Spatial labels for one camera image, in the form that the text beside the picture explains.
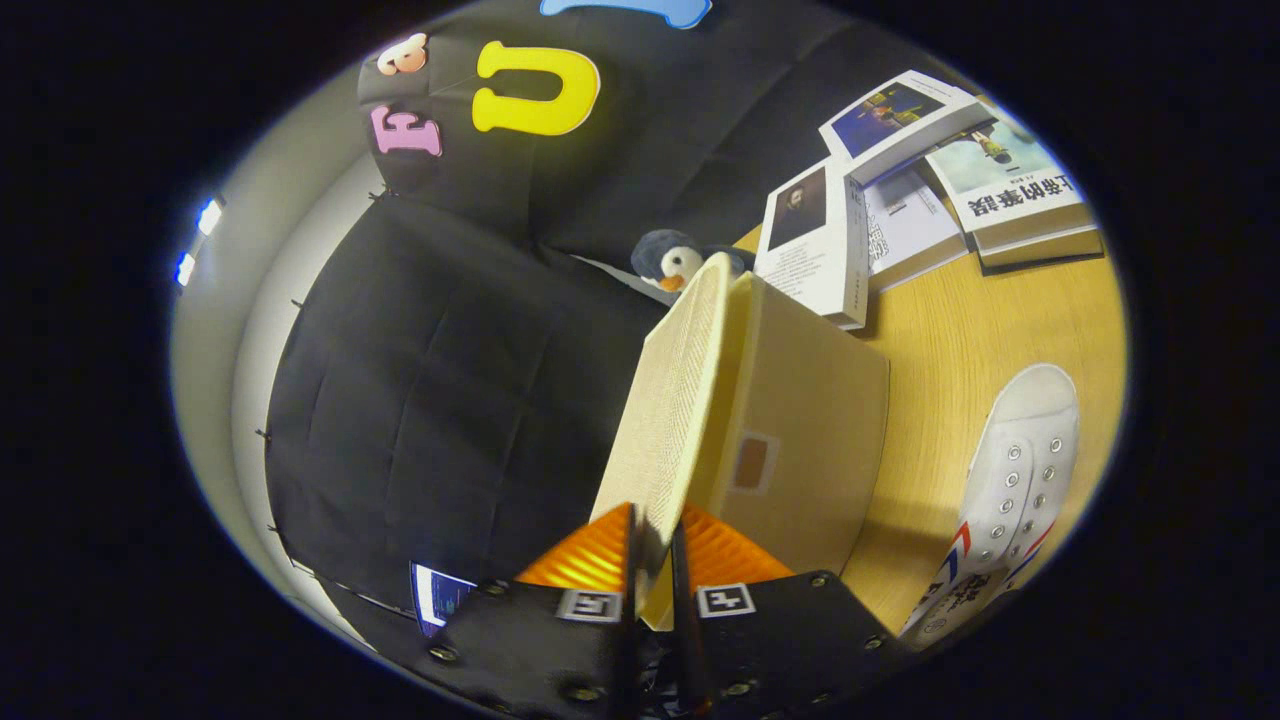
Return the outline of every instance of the book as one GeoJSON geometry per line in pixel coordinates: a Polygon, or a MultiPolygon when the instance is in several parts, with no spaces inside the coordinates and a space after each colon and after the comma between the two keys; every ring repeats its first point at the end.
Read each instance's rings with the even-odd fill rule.
{"type": "Polygon", "coordinates": [[[755,274],[805,307],[856,329],[870,265],[861,188],[827,158],[769,193],[755,274]]]}
{"type": "Polygon", "coordinates": [[[1080,242],[1048,242],[1083,238],[1096,229],[1093,215],[1048,150],[1006,111],[992,108],[992,117],[989,124],[925,155],[983,263],[998,260],[1012,245],[1020,249],[1018,261],[1057,258],[1060,247],[1071,255],[1101,252],[1097,233],[1089,236],[1098,242],[1087,252],[1078,252],[1080,242]],[[1042,240],[1030,242],[1034,238],[1042,240]]]}
{"type": "Polygon", "coordinates": [[[870,292],[884,292],[969,252],[951,214],[914,170],[864,192],[870,292]]]}
{"type": "Polygon", "coordinates": [[[867,187],[961,131],[991,120],[959,87],[908,70],[818,128],[837,167],[867,187]]]}
{"type": "MultiPolygon", "coordinates": [[[[980,242],[980,232],[974,233],[975,241],[980,242]]],[[[978,258],[986,268],[1004,268],[1060,258],[1096,256],[1101,252],[1102,233],[1098,225],[1083,225],[1001,245],[984,254],[979,252],[978,258]]]]}

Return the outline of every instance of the blue sticker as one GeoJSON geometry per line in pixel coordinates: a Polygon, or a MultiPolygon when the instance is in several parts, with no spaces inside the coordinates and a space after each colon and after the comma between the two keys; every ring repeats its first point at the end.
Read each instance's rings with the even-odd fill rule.
{"type": "Polygon", "coordinates": [[[570,8],[617,8],[662,15],[676,29],[689,29],[712,10],[712,0],[543,0],[544,15],[558,15],[570,8]]]}

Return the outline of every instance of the black cloth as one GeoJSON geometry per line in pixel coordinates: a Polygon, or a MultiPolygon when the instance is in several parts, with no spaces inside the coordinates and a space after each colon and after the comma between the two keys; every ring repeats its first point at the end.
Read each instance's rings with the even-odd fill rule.
{"type": "Polygon", "coordinates": [[[769,191],[827,155],[818,126],[858,96],[908,69],[964,85],[808,3],[718,5],[682,32],[643,13],[543,17],[536,3],[489,0],[403,35],[417,31],[430,36],[422,70],[383,76],[376,53],[361,68],[352,101],[390,193],[307,296],[266,450],[288,553],[404,609],[411,562],[511,578],[588,519],[664,307],[570,254],[630,270],[635,242],[659,227],[732,243],[769,191]],[[476,131],[481,87],[559,92],[548,73],[479,78],[493,40],[589,56],[602,76],[590,118],[558,137],[476,131]],[[380,105],[435,122],[443,154],[380,152],[369,118],[380,105]]]}
{"type": "Polygon", "coordinates": [[[489,0],[412,32],[430,36],[424,69],[388,77],[374,53],[360,74],[370,146],[390,188],[512,241],[627,272],[654,228],[736,242],[760,223],[769,191],[828,154],[818,126],[886,79],[915,69],[977,90],[901,38],[806,1],[739,0],[675,31],[646,13],[544,17],[538,3],[489,0]],[[557,137],[477,131],[471,99],[481,87],[531,100],[559,92],[549,73],[480,78],[476,58],[494,40],[590,58],[600,94],[586,122],[557,137]],[[443,155],[379,152],[369,120],[379,105],[433,119],[443,155]]]}
{"type": "Polygon", "coordinates": [[[410,564],[511,578],[582,524],[664,306],[388,197],[316,278],[271,392],[292,557],[412,607],[410,564]]]}

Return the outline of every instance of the stuffed penguin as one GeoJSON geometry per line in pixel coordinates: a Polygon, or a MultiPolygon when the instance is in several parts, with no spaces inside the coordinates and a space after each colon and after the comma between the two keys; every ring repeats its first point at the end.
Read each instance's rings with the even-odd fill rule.
{"type": "Polygon", "coordinates": [[[717,252],[730,256],[735,277],[755,266],[754,252],[726,245],[699,246],[694,238],[672,229],[646,232],[631,251],[631,266],[644,282],[667,292],[680,292],[717,252]]]}

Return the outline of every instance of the wooden table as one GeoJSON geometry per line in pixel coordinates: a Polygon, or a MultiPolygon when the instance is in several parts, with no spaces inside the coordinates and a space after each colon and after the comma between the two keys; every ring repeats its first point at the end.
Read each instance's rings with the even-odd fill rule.
{"type": "MultiPolygon", "coordinates": [[[[755,250],[760,228],[736,245],[755,250]]],[[[1066,505],[1034,575],[1061,547],[1111,456],[1125,395],[1124,304],[1110,258],[982,277],[969,254],[895,287],[852,334],[890,361],[879,477],[842,578],[891,630],[906,621],[951,544],[966,469],[996,395],[1033,363],[1060,365],[1080,401],[1066,505]]]]}

